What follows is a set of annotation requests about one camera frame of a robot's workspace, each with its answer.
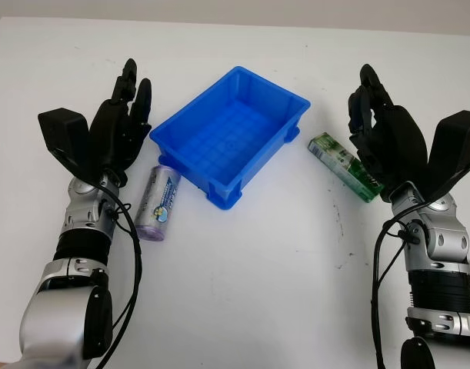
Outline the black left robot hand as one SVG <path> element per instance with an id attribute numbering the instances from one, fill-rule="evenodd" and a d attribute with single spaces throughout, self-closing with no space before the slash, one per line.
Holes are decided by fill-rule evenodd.
<path id="1" fill-rule="evenodd" d="M 92 167 L 119 188 L 127 184 L 125 171 L 151 130 L 152 84 L 147 78 L 136 81 L 137 65 L 130 58 L 116 79 L 112 97 L 101 103 L 89 129 Z"/>

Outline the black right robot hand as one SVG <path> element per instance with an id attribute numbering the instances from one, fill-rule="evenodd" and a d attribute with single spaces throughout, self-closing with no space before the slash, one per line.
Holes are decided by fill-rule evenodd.
<path id="1" fill-rule="evenodd" d="M 390 202 L 405 182 L 419 186 L 426 174 L 428 153 L 421 130 L 409 112 L 392 102 L 369 64 L 362 66 L 360 85 L 348 99 L 350 141 L 367 172 Z"/>

